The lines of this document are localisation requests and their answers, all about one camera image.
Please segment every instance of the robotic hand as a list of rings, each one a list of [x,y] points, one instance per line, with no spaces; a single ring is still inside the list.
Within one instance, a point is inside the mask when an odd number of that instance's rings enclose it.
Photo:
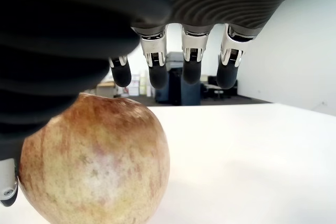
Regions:
[[[2,0],[0,202],[17,196],[23,140],[95,86],[109,68],[131,81],[141,43],[152,85],[166,82],[166,27],[182,25],[183,78],[195,83],[209,33],[225,24],[217,82],[230,88],[248,45],[283,0]]]

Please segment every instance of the white table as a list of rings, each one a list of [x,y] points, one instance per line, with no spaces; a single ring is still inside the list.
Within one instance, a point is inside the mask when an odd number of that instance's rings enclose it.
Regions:
[[[171,175],[149,224],[336,223],[336,117],[280,104],[151,110]],[[20,193],[0,223],[47,222]]]

